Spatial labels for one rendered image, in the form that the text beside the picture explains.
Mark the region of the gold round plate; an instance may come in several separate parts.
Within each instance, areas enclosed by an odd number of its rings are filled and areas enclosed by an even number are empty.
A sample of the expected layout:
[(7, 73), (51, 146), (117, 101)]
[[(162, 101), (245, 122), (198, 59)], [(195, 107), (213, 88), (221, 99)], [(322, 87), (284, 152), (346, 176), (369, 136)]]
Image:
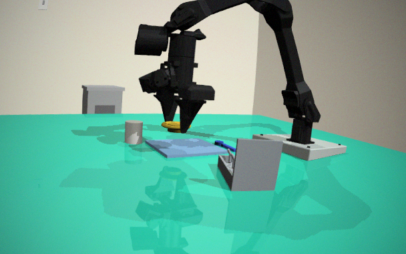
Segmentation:
[(167, 128), (169, 132), (181, 133), (180, 132), (180, 122), (176, 122), (176, 121), (162, 122), (161, 125), (163, 127)]

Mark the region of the light blue flat mat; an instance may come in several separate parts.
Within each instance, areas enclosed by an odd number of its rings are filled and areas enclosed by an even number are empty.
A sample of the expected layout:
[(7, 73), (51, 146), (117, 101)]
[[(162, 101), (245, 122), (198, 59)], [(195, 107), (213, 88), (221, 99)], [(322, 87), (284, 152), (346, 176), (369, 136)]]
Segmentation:
[(146, 143), (166, 158), (228, 154), (228, 151), (199, 138), (146, 140)]

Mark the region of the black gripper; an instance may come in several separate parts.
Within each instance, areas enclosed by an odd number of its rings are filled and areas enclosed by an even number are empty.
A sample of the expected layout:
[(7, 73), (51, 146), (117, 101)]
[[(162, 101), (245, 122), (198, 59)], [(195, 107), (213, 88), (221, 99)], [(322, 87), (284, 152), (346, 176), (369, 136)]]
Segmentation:
[[(215, 90), (212, 86), (199, 85), (192, 81), (193, 70), (198, 67), (195, 58), (168, 57), (164, 65), (169, 63), (174, 67), (176, 86), (167, 86), (153, 92), (160, 101), (165, 122), (173, 121), (177, 106), (180, 108), (180, 132), (186, 133), (193, 119), (206, 103), (214, 100)], [(155, 94), (156, 93), (156, 94)], [(179, 96), (175, 96), (178, 94)]]

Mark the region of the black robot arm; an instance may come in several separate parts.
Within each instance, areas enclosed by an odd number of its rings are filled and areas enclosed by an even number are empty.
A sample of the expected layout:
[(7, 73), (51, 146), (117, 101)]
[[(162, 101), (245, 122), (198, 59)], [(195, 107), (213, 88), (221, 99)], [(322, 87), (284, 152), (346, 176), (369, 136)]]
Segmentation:
[[(140, 24), (134, 55), (161, 56), (170, 46), (168, 57), (195, 58), (196, 40), (206, 39), (197, 29), (185, 31), (210, 15), (227, 10), (231, 7), (247, 3), (255, 11), (264, 15), (268, 25), (276, 35), (281, 60), (287, 80), (286, 90), (282, 90), (283, 105), (286, 105), (288, 117), (294, 118), (291, 138), (287, 141), (299, 144), (311, 142), (313, 122), (319, 122), (321, 114), (315, 105), (313, 93), (304, 80), (298, 51), (292, 34), (292, 5), (289, 0), (196, 0), (179, 5), (171, 14), (170, 21), (164, 26)], [(176, 30), (179, 33), (172, 33)], [(167, 86), (176, 86), (174, 67), (168, 63), (160, 64), (160, 69), (139, 78), (143, 92), (151, 94)], [(303, 117), (305, 116), (305, 117)]]

